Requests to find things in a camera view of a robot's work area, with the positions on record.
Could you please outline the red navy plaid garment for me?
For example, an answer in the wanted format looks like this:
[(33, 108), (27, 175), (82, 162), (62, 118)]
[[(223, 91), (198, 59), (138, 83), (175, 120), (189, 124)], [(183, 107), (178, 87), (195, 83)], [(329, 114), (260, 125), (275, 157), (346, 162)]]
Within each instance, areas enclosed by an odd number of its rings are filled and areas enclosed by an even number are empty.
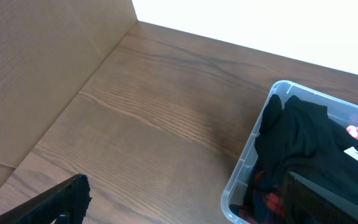
[(280, 186), (274, 184), (263, 170), (255, 173), (251, 184), (248, 202), (231, 204), (231, 212), (249, 223), (286, 223)]

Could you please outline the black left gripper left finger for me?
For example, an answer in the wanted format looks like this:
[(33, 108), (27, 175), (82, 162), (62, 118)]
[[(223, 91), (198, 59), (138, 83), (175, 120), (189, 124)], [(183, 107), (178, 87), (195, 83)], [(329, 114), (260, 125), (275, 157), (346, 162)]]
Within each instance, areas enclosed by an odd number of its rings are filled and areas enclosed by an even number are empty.
[(0, 215), (0, 224), (82, 224), (91, 201), (90, 184), (76, 174)]

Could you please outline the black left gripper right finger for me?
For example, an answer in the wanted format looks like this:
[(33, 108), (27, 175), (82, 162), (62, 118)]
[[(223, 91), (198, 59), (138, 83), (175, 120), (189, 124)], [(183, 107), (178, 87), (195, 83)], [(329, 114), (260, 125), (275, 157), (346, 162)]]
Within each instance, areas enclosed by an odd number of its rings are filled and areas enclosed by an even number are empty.
[(358, 206), (289, 172), (283, 181), (284, 217), (287, 223), (358, 223)]

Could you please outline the black t-shirt with tag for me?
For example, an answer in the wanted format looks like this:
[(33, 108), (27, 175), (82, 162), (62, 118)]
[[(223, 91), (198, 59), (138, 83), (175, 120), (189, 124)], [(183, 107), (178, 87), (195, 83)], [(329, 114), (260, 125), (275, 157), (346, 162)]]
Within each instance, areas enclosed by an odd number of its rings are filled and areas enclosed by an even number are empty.
[(358, 140), (328, 117), (326, 106), (272, 95), (254, 146), (275, 184), (295, 172), (358, 206)]

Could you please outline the clear plastic storage bin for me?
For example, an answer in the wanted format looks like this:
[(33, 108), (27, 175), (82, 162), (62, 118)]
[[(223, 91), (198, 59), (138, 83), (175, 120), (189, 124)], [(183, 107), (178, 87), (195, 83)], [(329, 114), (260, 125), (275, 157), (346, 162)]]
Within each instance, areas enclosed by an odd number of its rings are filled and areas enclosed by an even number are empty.
[[(268, 97), (276, 94), (282, 103), (285, 103), (291, 96), (295, 95), (299, 99), (309, 101), (328, 108), (328, 116), (345, 128), (349, 125), (358, 126), (358, 105), (327, 95), (320, 91), (308, 88), (301, 84), (280, 80), (275, 82)], [(234, 214), (229, 206), (231, 204), (242, 205), (246, 190), (249, 186), (251, 173), (257, 162), (257, 152), (254, 147), (255, 138), (259, 135), (262, 115), (260, 114), (246, 142), (243, 152), (232, 172), (232, 175), (221, 195), (221, 209), (225, 217), (235, 224), (248, 224), (246, 220)]]

